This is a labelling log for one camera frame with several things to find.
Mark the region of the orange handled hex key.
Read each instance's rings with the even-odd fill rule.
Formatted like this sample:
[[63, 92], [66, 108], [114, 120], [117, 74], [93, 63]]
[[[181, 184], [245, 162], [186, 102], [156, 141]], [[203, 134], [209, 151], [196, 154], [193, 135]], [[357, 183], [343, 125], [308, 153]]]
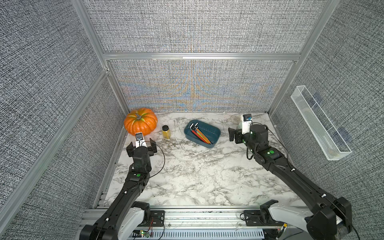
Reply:
[[211, 145], [211, 141], [198, 129], [198, 133], [208, 142], [207, 144]]

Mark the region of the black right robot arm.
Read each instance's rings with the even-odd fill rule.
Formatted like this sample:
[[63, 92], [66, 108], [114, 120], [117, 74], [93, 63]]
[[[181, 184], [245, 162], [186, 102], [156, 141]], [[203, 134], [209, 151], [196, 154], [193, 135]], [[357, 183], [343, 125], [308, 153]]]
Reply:
[[304, 211], [270, 200], [260, 206], [257, 223], [285, 223], [307, 232], [314, 240], [341, 240], [355, 230], [351, 203], [318, 187], [294, 168], [283, 153], [271, 147], [266, 125], [251, 125], [245, 134], [241, 129], [229, 128], [228, 131], [231, 142], [244, 144], [247, 153], [252, 154], [251, 160], [282, 180], [308, 207]]

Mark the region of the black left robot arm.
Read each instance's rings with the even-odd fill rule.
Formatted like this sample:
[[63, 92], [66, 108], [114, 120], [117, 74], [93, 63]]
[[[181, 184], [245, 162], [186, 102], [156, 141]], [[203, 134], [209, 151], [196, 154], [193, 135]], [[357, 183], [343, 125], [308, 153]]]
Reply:
[[125, 183], [106, 212], [93, 225], [83, 227], [80, 240], [127, 240], [136, 227], [151, 221], [150, 205], [136, 199], [151, 177], [150, 157], [156, 152], [157, 145], [153, 140], [127, 146], [127, 153], [134, 163], [129, 168]]

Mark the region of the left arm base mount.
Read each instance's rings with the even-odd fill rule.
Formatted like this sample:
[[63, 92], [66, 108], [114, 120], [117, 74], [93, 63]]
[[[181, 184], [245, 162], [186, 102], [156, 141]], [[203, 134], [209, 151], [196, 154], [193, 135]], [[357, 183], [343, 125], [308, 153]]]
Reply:
[[165, 220], [165, 211], [152, 209], [149, 203], [134, 202], [132, 208], [144, 210], [144, 219], [138, 227], [163, 227]]

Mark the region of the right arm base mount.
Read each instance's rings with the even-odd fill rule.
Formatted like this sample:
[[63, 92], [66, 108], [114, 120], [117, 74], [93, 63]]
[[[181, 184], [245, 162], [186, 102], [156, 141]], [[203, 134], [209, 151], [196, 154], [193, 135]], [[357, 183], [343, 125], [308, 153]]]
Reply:
[[247, 227], [257, 226], [282, 226], [283, 222], [278, 222], [272, 218], [269, 213], [269, 208], [278, 203], [277, 200], [269, 200], [262, 204], [259, 209], [256, 210], [245, 210], [242, 215]]

